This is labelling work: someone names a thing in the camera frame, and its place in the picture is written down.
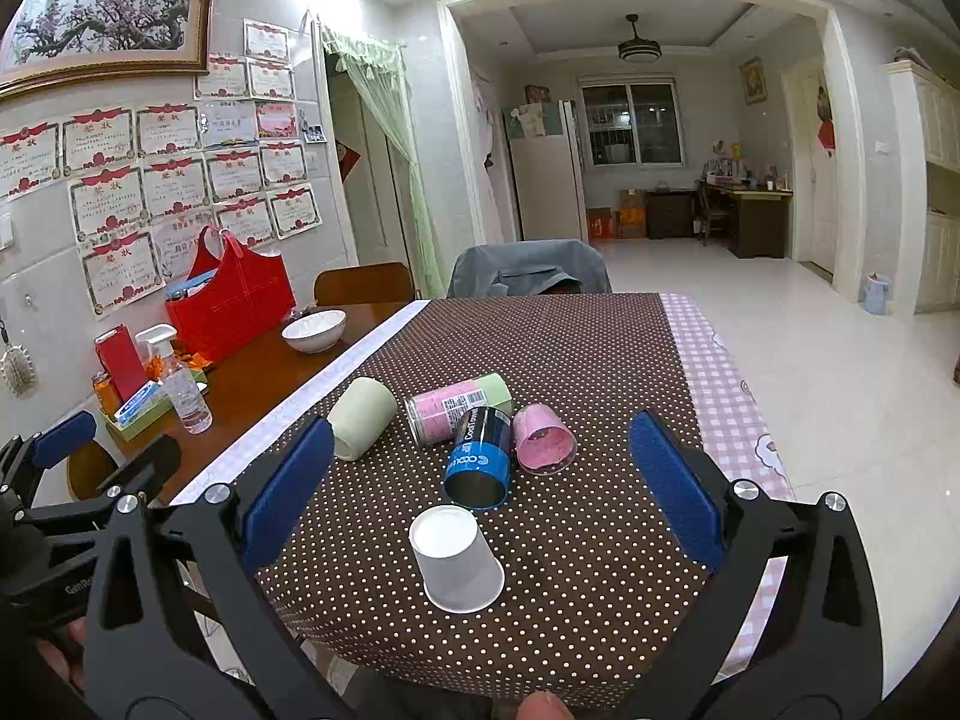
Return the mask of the person's left hand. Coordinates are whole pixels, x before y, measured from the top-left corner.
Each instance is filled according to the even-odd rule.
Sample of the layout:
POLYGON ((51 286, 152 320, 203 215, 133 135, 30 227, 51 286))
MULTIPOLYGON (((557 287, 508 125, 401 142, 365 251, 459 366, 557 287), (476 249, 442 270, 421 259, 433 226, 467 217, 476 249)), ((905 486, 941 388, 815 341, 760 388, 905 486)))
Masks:
POLYGON ((37 639, 37 651, 53 672, 78 692, 85 692, 85 647, 88 623, 84 617, 57 629, 52 639, 37 639))

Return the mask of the person's right hand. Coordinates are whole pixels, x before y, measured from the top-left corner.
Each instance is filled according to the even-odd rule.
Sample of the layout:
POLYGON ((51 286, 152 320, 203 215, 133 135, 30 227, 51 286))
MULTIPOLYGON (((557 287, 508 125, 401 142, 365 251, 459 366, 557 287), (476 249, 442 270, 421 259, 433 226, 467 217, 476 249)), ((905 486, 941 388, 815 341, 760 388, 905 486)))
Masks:
POLYGON ((519 704, 516 720, 574 720, 574 715, 558 695, 539 691, 519 704))

